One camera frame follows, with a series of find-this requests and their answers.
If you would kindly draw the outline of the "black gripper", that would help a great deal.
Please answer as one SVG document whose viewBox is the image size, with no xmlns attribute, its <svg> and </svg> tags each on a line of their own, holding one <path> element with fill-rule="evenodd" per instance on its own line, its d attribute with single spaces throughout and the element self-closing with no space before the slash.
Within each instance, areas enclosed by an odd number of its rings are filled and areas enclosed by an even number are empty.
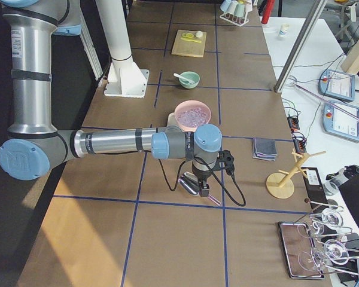
<svg viewBox="0 0 359 287">
<path fill-rule="evenodd" d="M 210 170 L 199 170 L 196 166 L 192 166 L 192 173 L 198 179 L 199 185 L 199 195 L 201 197 L 208 197 L 209 196 L 209 185 L 207 183 L 207 179 L 212 175 Z"/>
</svg>

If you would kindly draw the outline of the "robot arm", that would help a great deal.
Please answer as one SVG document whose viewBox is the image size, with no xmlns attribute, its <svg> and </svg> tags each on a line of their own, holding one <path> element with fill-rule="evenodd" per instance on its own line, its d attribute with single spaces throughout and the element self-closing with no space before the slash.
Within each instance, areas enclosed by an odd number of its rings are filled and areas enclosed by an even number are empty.
<svg viewBox="0 0 359 287">
<path fill-rule="evenodd" d="M 160 20 L 169 15 L 169 9 L 182 8 L 181 15 L 194 12 L 185 19 L 196 25 L 214 9 L 207 1 L 136 1 L 132 14 L 147 5 Z M 52 37 L 53 75 L 52 115 L 53 124 L 59 129 L 79 128 L 87 114 L 95 92 L 96 81 L 89 60 L 80 39 L 73 37 Z M 0 145 L 6 140 L 6 130 L 13 123 L 13 89 L 10 84 L 10 28 L 1 15 L 0 6 Z M 35 184 L 34 181 L 13 179 L 0 168 L 0 196 L 22 197 Z"/>
</svg>

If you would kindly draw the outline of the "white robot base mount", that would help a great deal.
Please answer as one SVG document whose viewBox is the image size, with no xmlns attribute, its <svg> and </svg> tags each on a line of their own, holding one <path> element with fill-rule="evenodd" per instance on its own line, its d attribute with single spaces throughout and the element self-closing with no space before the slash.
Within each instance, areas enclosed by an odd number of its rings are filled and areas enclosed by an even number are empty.
<svg viewBox="0 0 359 287">
<path fill-rule="evenodd" d="M 111 56 L 104 94 L 113 97 L 145 96 L 149 70 L 134 62 L 121 1 L 96 1 Z"/>
</svg>

